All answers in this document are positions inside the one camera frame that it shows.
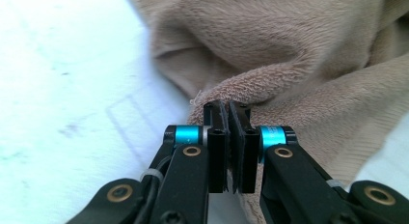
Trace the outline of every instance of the towel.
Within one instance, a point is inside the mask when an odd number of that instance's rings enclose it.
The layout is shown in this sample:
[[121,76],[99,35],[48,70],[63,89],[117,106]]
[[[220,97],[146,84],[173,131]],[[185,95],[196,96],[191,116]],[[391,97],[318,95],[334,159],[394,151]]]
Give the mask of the towel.
[[[156,67],[192,99],[188,124],[210,100],[251,104],[252,125],[291,126],[349,183],[409,110],[409,0],[131,1]],[[253,223],[261,172],[241,196]]]

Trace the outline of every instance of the blue spacer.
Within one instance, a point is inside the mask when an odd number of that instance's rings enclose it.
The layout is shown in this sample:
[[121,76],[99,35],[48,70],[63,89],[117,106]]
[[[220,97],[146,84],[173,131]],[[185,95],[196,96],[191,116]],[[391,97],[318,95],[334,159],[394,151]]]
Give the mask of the blue spacer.
[[199,144],[199,126],[177,126],[175,146],[181,144]]
[[264,163],[265,151],[273,145],[286,144],[286,134],[280,126],[260,126],[262,141],[261,161]]

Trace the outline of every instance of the wire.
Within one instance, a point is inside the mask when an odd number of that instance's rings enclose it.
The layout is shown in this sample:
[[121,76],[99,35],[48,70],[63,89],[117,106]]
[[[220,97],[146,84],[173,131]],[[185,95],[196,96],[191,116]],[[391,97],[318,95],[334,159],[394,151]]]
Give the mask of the wire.
[[[156,169],[159,170],[162,174],[166,174],[169,164],[172,157],[170,155],[164,157],[156,166]],[[144,190],[147,190],[148,193],[145,194],[146,202],[141,207],[134,224],[145,224],[150,221],[151,211],[153,209],[154,202],[156,201],[157,194],[159,192],[160,181],[159,178],[145,175],[142,179],[142,183],[146,182],[147,186]]]
[[134,224],[145,224],[150,220],[150,213],[153,208],[154,202],[156,200],[157,192],[159,190],[159,179],[153,176],[146,176],[150,178],[150,189],[147,195],[147,201],[145,205],[141,208],[138,216],[136,217]]

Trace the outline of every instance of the screw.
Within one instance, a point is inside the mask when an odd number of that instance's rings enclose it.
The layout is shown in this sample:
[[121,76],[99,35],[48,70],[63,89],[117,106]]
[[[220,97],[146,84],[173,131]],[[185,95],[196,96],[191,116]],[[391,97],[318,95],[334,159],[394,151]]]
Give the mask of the screw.
[[330,218],[331,224],[357,224],[360,223],[354,216],[345,212],[335,213]]
[[128,189],[125,187],[119,187],[112,192],[112,195],[117,198],[121,198],[126,195]]
[[161,224],[185,224],[186,220],[183,215],[174,210],[165,211],[160,217]]

